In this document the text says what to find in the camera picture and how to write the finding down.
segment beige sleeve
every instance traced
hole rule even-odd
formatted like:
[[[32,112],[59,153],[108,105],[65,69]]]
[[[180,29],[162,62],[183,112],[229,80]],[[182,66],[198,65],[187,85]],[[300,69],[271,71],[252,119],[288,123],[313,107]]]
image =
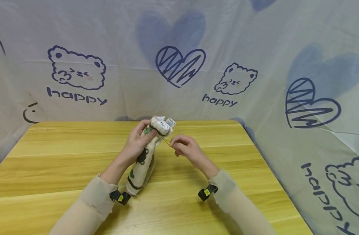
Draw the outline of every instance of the beige sleeve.
[[[264,215],[249,198],[242,193],[230,176],[221,170],[209,183],[217,186],[214,194],[217,205],[231,215],[244,235],[276,234]]]
[[[109,194],[118,189],[96,176],[62,215],[49,235],[93,235],[112,212]]]

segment wooden table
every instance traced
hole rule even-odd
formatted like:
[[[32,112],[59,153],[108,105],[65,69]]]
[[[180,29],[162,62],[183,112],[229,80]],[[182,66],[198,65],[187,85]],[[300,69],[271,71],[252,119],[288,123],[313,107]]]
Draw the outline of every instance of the wooden table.
[[[115,158],[136,124],[31,126],[0,165],[0,235],[47,234],[88,182]],[[278,234],[312,234],[239,123],[179,121],[172,136],[176,134],[194,137]],[[96,234],[241,234],[213,197],[202,202],[197,196],[207,180],[185,157],[176,158],[164,142],[155,157],[147,187],[126,206],[115,203]],[[128,172],[120,185],[125,185]]]

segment bear print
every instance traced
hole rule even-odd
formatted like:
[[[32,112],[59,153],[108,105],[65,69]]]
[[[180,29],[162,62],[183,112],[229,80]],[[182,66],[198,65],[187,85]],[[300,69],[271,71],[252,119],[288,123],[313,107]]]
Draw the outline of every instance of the bear print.
[[[359,218],[359,157],[342,165],[327,165],[325,170],[336,194]]]
[[[104,86],[106,65],[94,55],[71,52],[55,45],[48,50],[53,65],[51,77],[60,84],[85,90],[98,90]]]
[[[222,94],[237,95],[246,91],[257,77],[258,71],[233,63],[226,68],[224,75],[214,89]]]
[[[136,159],[136,161],[138,163],[140,163],[141,165],[145,164],[145,159],[147,158],[147,154],[149,153],[148,149],[144,149],[142,151],[142,153],[140,153],[140,155],[138,156],[138,158]]]

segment white curtain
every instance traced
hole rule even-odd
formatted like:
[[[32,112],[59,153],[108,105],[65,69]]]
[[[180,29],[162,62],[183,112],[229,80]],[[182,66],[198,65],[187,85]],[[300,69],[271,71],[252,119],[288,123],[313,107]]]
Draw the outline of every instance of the white curtain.
[[[314,234],[359,235],[359,0],[0,0],[0,162],[153,115],[239,121]]]

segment scribbled heart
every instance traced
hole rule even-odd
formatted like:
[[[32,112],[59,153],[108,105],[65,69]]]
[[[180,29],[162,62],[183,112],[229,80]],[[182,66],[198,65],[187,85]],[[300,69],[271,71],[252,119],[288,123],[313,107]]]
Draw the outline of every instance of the scribbled heart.
[[[250,2],[255,11],[262,11],[271,6],[276,0],[250,0]]]
[[[166,81],[181,88],[201,69],[205,57],[202,49],[192,50],[183,57],[176,47],[166,46],[157,53],[155,64]]]
[[[171,27],[167,20],[156,11],[145,11],[138,20],[135,35],[140,49],[152,67],[157,52],[166,45],[177,47],[186,54],[200,44],[206,27],[204,14],[190,10],[182,15]]]
[[[322,47],[318,43],[304,47],[291,65],[286,88],[299,77],[308,77],[317,89],[316,99],[336,99],[359,84],[358,54],[342,54],[325,62],[322,58]]]
[[[342,108],[330,98],[315,99],[315,85],[303,77],[295,80],[286,92],[286,120],[290,128],[315,128],[337,119]]]

